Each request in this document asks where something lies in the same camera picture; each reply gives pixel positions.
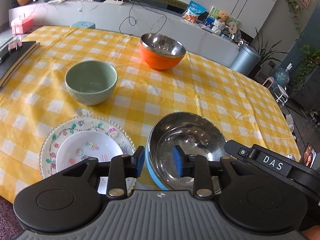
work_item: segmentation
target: light blue box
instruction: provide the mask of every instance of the light blue box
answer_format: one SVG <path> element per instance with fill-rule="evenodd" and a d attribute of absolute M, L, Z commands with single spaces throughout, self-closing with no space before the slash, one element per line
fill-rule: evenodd
<path fill-rule="evenodd" d="M 78 27 L 78 28 L 84 28 L 84 29 L 95 29 L 96 25 L 92 22 L 80 21 L 80 22 L 74 23 L 70 27 Z"/>

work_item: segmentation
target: orange bowl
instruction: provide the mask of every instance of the orange bowl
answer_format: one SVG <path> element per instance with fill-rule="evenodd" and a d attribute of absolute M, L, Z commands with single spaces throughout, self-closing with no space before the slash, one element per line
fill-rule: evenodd
<path fill-rule="evenodd" d="M 179 58 L 169 58 L 166 56 L 158 55 L 145 47 L 141 44 L 139 45 L 139 52 L 141 58 L 145 63 L 147 63 L 149 68 L 163 71 L 166 69 L 171 69 L 179 64 L 179 62 L 183 59 L 183 57 Z"/>
<path fill-rule="evenodd" d="M 175 67 L 183 59 L 183 45 L 165 35 L 146 33 L 140 38 L 139 52 L 149 68 L 162 71 Z"/>

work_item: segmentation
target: purple carpet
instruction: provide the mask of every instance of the purple carpet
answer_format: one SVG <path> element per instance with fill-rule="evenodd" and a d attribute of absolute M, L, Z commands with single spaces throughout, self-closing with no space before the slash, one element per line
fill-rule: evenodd
<path fill-rule="evenodd" d="M 12 204 L 0 196 L 0 240 L 14 239 L 22 230 Z"/>

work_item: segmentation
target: blue wall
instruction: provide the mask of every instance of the blue wall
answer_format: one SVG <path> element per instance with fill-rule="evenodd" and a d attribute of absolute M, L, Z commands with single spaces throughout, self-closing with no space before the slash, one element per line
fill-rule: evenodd
<path fill-rule="evenodd" d="M 320 46 L 320 0 L 304 27 L 303 35 L 298 38 L 279 67 L 285 68 L 289 63 L 292 63 L 294 68 L 290 70 L 290 73 L 295 74 L 298 70 L 297 66 L 300 64 L 301 58 L 304 56 L 303 51 L 300 50 L 302 41 L 314 47 Z"/>

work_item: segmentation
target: yellow checkered tablecloth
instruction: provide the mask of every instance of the yellow checkered tablecloth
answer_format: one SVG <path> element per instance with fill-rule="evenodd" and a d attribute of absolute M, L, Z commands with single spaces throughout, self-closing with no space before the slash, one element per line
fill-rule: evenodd
<path fill-rule="evenodd" d="M 25 41 L 41 45 L 0 90 L 0 195 L 11 202 L 41 179 L 39 152 L 50 130 L 84 109 L 122 126 L 136 147 L 146 145 L 161 117 L 187 111 L 210 120 L 227 140 L 300 159 L 270 92 L 211 60 L 187 53 L 175 68 L 158 72 L 141 61 L 139 38 L 102 30 L 44 26 Z M 64 76 L 92 59 L 111 63 L 119 79 L 107 101 L 85 106 L 66 91 Z M 144 168 L 138 187 L 154 185 Z"/>

